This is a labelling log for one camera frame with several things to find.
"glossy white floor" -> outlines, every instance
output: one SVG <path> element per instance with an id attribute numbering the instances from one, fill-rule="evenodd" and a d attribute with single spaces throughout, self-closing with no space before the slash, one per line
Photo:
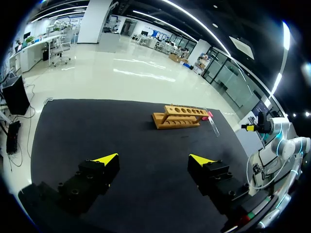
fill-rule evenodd
<path id="1" fill-rule="evenodd" d="M 31 183 L 30 162 L 33 139 L 44 101 L 54 99 L 113 99 L 136 100 L 154 103 L 173 103 L 219 109 L 232 128 L 239 118 L 228 103 L 201 76 L 170 60 L 167 55 L 132 43 L 122 37 L 117 53 L 97 52 L 98 45 L 73 45 L 64 53 L 72 60 L 67 65 L 49 67 L 48 62 L 39 62 L 25 78 L 28 98 L 35 93 L 31 105 L 35 115 L 31 119 L 19 118 L 17 154 L 11 157 L 12 170 L 5 154 L 5 136 L 2 133 L 4 156 L 4 179 L 9 191 L 18 191 Z"/>

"potted plant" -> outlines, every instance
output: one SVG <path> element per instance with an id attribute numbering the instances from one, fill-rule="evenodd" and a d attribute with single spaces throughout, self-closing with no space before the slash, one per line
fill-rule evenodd
<path id="1" fill-rule="evenodd" d="M 21 44 L 21 42 L 20 42 L 19 38 L 17 38 L 17 39 L 15 40 L 15 42 L 16 42 L 18 45 L 20 45 L 20 44 Z"/>
<path id="2" fill-rule="evenodd" d="M 34 37 L 33 37 L 33 36 L 29 36 L 29 37 L 26 39 L 26 43 L 29 45 L 33 40 L 34 40 Z"/>

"cardboard box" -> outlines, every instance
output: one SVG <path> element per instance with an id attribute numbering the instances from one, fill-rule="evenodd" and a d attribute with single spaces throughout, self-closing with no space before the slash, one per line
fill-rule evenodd
<path id="1" fill-rule="evenodd" d="M 187 59 L 185 59 L 185 58 L 181 59 L 181 61 L 184 62 L 184 63 L 187 63 L 187 64 L 189 63 L 189 61 Z"/>
<path id="2" fill-rule="evenodd" d="M 181 58 L 177 57 L 175 54 L 171 53 L 169 55 L 169 58 L 172 59 L 173 61 L 179 63 L 181 61 Z"/>

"white pillar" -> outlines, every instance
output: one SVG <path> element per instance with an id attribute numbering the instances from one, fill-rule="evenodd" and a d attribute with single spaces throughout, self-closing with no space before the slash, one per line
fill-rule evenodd
<path id="1" fill-rule="evenodd" d="M 112 0 L 90 0 L 81 22 L 78 43 L 97 43 Z"/>
<path id="2" fill-rule="evenodd" d="M 196 63 L 198 57 L 201 56 L 202 53 L 206 53 L 209 48 L 210 44 L 205 40 L 200 39 L 188 58 L 189 65 L 194 66 L 194 63 Z"/>

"white desk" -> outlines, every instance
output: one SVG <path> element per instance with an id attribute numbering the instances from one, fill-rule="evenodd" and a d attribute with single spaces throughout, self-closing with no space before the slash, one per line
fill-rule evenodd
<path id="1" fill-rule="evenodd" d="M 49 66 L 51 65 L 51 42 L 62 35 L 47 37 L 32 45 L 23 48 L 21 51 L 9 57 L 10 67 L 14 64 L 16 71 L 21 68 L 21 72 L 29 71 L 35 64 L 42 59 L 42 48 L 45 43 L 49 44 Z"/>

